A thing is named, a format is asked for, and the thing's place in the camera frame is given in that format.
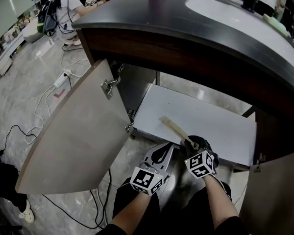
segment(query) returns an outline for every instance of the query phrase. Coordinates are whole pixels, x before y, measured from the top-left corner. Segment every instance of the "sink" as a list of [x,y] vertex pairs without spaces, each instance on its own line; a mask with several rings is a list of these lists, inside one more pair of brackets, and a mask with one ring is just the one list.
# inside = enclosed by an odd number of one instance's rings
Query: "sink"
[[[187,0],[185,5],[198,14],[258,40],[294,66],[294,48],[292,45],[266,22],[253,16],[250,12],[216,0]],[[226,38],[227,35],[225,33],[220,37]]]

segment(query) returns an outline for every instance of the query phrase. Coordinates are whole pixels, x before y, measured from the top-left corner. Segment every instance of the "black glove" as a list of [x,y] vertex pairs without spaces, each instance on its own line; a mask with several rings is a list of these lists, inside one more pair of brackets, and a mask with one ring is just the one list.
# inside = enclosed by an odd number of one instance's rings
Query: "black glove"
[[208,153],[210,155],[214,156],[214,169],[217,168],[219,165],[219,156],[217,155],[217,153],[214,153],[212,151],[209,142],[206,139],[199,137],[199,136],[188,136],[188,137],[190,140],[192,140],[193,142],[195,142],[199,145],[199,149],[194,150],[191,143],[188,142],[187,140],[185,140],[184,145],[185,145],[185,149],[186,149],[187,158],[191,158],[191,157],[195,156],[197,153],[201,153],[204,150],[206,150],[206,151],[208,151]]

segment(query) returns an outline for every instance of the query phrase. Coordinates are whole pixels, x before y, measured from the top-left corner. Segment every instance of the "black countertop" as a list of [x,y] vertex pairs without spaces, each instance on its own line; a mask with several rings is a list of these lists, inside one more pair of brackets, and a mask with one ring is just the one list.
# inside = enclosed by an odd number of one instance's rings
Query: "black countertop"
[[74,22],[73,28],[130,29],[204,44],[252,63],[294,92],[294,67],[287,60],[245,33],[194,12],[186,1],[112,0]]

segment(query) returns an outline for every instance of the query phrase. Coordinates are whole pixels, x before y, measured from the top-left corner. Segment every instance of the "floor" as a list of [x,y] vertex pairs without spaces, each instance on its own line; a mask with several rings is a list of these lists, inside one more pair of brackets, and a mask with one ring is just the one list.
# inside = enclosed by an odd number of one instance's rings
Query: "floor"
[[[3,77],[0,77],[0,150],[4,147],[5,137],[14,124],[26,132],[33,126],[41,126],[41,120],[34,115],[36,105],[41,95],[51,86],[61,73],[60,61],[63,55],[63,42],[57,37],[43,37],[33,44],[25,44],[21,51],[16,55],[13,66]],[[63,57],[62,65],[67,67],[78,59],[87,59],[85,52],[75,50],[66,52]],[[83,74],[89,67],[88,61],[80,61],[71,66],[75,74]],[[72,84],[77,82],[78,78],[72,77]],[[250,105],[241,102],[228,95],[214,91],[205,86],[173,77],[171,75],[161,74],[161,86],[188,94],[211,104],[217,105],[237,114],[244,113]],[[70,85],[66,81],[61,88],[52,91],[48,97],[48,104],[51,113],[54,111],[64,95],[70,90]],[[37,114],[41,115],[46,121],[49,118],[45,97],[40,103]],[[147,151],[155,146],[154,141],[143,137],[136,137],[134,140],[128,139],[119,155],[111,165],[112,187],[107,204],[107,219],[112,218],[112,210],[115,194],[123,181],[130,177],[135,166],[144,157]],[[24,141],[23,134],[13,129],[7,140],[7,147],[2,160],[7,164],[14,165],[21,170],[22,164],[30,150],[31,145]],[[179,163],[171,164],[172,172],[179,170]],[[241,194],[247,184],[248,172],[233,173],[233,168],[222,164],[217,169],[219,179],[230,184],[232,189],[233,202],[239,210],[243,197]],[[194,180],[189,177],[185,179],[188,185],[188,198],[203,187],[203,181]],[[109,176],[103,178],[99,186],[99,195],[101,200],[105,201],[105,194],[108,188]],[[173,177],[161,187],[157,192],[160,198],[161,208],[170,203],[172,197],[172,188],[174,187]],[[94,200],[89,191],[77,192],[71,194],[49,195],[54,203],[62,207],[71,216],[76,218],[89,227],[96,226],[94,218],[97,209]],[[35,235],[75,235],[75,234],[95,234],[99,229],[90,230],[82,227],[72,219],[68,218],[61,210],[55,207],[50,201],[41,195],[30,195],[28,199],[35,214],[35,222],[27,224],[18,218],[19,211],[9,201],[0,198],[0,206],[12,224],[21,224],[24,227],[24,234]]]

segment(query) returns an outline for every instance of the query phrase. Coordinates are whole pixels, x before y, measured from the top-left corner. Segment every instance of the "white shoe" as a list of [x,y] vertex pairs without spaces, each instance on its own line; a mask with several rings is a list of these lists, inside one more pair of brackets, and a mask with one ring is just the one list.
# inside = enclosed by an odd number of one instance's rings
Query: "white shoe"
[[30,208],[30,203],[26,200],[26,209],[19,214],[19,218],[24,218],[27,223],[32,223],[35,220],[34,213]]
[[73,45],[73,44],[74,44],[74,40],[67,40],[64,42],[64,45],[68,45],[68,46]]
[[74,41],[74,43],[73,43],[75,46],[78,46],[78,45],[81,45],[82,43],[81,43],[81,41],[80,40],[77,40],[77,41]]

